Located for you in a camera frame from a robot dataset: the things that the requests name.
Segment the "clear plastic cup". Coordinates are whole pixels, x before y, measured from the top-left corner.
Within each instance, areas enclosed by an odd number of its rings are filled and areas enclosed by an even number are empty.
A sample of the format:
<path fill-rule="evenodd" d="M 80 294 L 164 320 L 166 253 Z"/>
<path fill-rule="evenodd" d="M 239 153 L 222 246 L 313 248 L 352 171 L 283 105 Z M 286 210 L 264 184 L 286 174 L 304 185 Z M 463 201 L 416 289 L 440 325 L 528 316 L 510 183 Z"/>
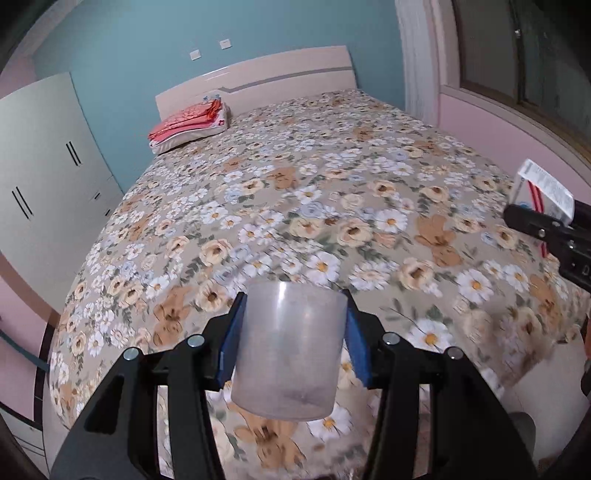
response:
<path fill-rule="evenodd" d="M 346 331 L 345 294 L 293 282 L 247 290 L 231 401 L 254 415 L 311 421 L 332 413 Z"/>

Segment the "white floral pillow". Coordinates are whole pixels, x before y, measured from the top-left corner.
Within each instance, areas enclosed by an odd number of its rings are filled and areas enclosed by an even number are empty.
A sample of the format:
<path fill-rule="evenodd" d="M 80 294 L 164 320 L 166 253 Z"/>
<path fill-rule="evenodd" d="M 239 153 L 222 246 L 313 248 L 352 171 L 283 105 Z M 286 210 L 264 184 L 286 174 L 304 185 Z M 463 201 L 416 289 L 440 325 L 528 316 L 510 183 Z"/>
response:
<path fill-rule="evenodd" d="M 175 133 L 172 136 L 163 139 L 159 142 L 151 142 L 148 140 L 148 146 L 153 154 L 160 155 L 186 143 L 190 143 L 195 140 L 201 140 L 222 133 L 227 128 L 228 108 L 223 103 L 222 109 L 218 112 L 218 115 L 215 118 L 215 121 L 211 125 L 211 127 L 207 127 L 204 129 L 185 130 L 180 133 Z"/>

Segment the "left wall socket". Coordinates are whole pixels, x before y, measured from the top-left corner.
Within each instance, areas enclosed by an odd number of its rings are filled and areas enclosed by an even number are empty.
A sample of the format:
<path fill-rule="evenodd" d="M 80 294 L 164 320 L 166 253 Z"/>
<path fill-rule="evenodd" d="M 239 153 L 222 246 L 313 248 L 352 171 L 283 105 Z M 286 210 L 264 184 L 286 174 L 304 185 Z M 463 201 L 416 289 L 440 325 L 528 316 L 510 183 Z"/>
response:
<path fill-rule="evenodd" d="M 191 51 L 189 57 L 191 61 L 199 59 L 201 57 L 200 51 L 198 49 Z"/>

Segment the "red folded blanket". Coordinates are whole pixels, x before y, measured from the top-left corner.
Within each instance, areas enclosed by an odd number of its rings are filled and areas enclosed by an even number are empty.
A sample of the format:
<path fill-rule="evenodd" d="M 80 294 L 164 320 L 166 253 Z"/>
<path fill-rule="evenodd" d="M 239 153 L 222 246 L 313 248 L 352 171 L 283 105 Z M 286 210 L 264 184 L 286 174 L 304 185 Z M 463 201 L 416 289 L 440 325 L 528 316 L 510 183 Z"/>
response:
<path fill-rule="evenodd" d="M 219 99 L 191 105 L 162 120 L 152 128 L 147 138 L 151 142 L 159 142 L 185 130 L 211 127 L 222 106 Z"/>

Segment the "floral bed cover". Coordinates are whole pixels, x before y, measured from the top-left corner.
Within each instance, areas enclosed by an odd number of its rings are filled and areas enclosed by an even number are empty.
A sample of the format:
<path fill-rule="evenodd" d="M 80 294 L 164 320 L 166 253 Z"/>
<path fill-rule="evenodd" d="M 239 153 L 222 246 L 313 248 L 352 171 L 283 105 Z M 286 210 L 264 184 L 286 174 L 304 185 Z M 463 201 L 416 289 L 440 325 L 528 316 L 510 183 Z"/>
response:
<path fill-rule="evenodd" d="M 414 347 L 464 351 L 501 399 L 570 338 L 590 292 L 503 219 L 513 182 L 461 141 L 358 90 L 286 100 L 157 156 L 86 255 L 53 339 L 49 388 L 68 433 L 123 351 L 166 351 L 252 284 L 335 290 Z M 363 478 L 380 407 L 342 346 L 332 413 L 263 418 L 206 394 L 221 479 Z M 167 389 L 160 479 L 173 476 Z M 426 478 L 420 388 L 413 478 Z"/>

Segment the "white curtain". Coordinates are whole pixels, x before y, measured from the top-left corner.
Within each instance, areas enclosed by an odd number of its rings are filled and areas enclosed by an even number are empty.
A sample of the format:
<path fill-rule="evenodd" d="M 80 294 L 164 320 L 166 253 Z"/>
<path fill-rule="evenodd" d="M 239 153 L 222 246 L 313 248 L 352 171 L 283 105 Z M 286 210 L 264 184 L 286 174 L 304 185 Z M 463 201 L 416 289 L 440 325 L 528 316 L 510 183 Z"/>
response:
<path fill-rule="evenodd" d="M 401 34 L 405 110 L 437 126 L 440 109 L 439 53 L 430 1 L 396 0 Z"/>

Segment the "cream bed headboard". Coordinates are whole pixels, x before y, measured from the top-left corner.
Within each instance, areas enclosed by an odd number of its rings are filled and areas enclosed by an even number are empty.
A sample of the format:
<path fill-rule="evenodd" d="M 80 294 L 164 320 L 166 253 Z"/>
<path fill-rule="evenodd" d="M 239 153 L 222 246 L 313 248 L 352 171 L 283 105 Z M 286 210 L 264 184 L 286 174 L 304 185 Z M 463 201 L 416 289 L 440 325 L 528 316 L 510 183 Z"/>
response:
<path fill-rule="evenodd" d="M 312 47 L 219 68 L 158 94 L 155 103 L 164 120 L 214 94 L 238 115 L 286 100 L 355 88 L 356 74 L 345 45 Z"/>

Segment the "dark framed window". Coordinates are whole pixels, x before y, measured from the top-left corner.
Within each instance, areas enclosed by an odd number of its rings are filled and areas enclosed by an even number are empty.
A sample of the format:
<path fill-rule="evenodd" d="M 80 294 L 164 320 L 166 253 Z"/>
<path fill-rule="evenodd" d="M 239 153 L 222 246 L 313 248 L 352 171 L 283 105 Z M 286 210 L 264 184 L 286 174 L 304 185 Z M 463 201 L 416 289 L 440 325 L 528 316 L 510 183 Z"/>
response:
<path fill-rule="evenodd" d="M 590 3 L 454 1 L 460 85 L 590 152 Z"/>

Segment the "white wardrobe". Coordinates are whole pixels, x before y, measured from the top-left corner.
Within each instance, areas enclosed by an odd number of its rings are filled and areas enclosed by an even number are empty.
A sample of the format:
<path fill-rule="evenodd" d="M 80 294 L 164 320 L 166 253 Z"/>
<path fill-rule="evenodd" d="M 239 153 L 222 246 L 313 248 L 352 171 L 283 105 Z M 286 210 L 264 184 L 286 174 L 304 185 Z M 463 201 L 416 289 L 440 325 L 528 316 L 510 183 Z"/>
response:
<path fill-rule="evenodd" d="M 121 199 L 69 74 L 2 98 L 1 252 L 54 310 Z"/>

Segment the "white medicine box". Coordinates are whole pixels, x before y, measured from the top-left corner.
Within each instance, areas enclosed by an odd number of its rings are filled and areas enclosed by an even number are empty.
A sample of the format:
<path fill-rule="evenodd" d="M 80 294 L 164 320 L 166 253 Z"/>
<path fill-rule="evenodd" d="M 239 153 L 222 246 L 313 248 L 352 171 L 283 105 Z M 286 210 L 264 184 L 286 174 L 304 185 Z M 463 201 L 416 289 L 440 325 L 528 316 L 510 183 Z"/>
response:
<path fill-rule="evenodd" d="M 531 159 L 526 159 L 518 169 L 509 203 L 545 214 L 564 225 L 572 222 L 575 213 L 571 192 Z"/>

